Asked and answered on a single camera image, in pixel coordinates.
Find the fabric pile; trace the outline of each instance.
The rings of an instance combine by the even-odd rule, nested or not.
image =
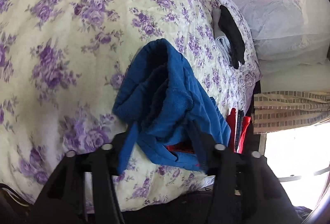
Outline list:
[[[193,154],[199,151],[197,138],[189,132],[193,121],[216,143],[229,143],[230,128],[215,100],[195,78],[187,59],[165,39],[148,43],[136,55],[113,113],[131,126],[129,132],[138,132],[137,144],[155,164],[202,170]]]
[[[214,40],[229,66],[239,68],[239,62],[245,64],[245,44],[242,35],[229,10],[221,5],[212,11]]]
[[[245,134],[250,124],[251,117],[244,116],[244,111],[242,110],[238,110],[236,115],[236,109],[232,108],[226,121],[231,129],[228,148],[233,152],[243,153]]]

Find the checkered curtain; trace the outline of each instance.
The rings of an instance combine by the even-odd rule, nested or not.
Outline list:
[[[330,122],[330,91],[255,94],[254,133],[269,133]]]

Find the window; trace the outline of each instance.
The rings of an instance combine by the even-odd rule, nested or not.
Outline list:
[[[268,133],[265,156],[277,177],[303,176],[282,182],[294,206],[314,209],[329,172],[313,173],[329,166],[330,123]]]

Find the bed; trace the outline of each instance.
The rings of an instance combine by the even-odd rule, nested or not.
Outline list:
[[[245,43],[230,68],[213,38],[212,9],[228,7]],[[68,150],[94,151],[126,125],[114,99],[136,52],[166,38],[225,117],[249,107],[260,70],[249,26],[232,0],[0,0],[0,182],[34,203]],[[212,183],[151,163],[135,146],[115,177],[121,210],[169,202]],[[91,175],[86,203],[93,210]]]

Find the red garment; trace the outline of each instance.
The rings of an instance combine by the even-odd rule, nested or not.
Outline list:
[[[190,140],[186,140],[175,145],[165,146],[165,148],[167,148],[168,151],[177,151],[177,152],[195,154],[195,151],[192,148],[192,144]]]
[[[228,148],[235,152],[235,135],[236,135],[236,109],[232,108],[230,114],[227,116],[226,122],[230,127],[230,139]]]
[[[251,121],[250,116],[244,116],[243,123],[242,123],[242,133],[240,135],[240,143],[238,144],[237,153],[242,153],[243,152],[245,134],[246,134],[246,130],[247,130],[249,124],[250,124],[250,121]]]

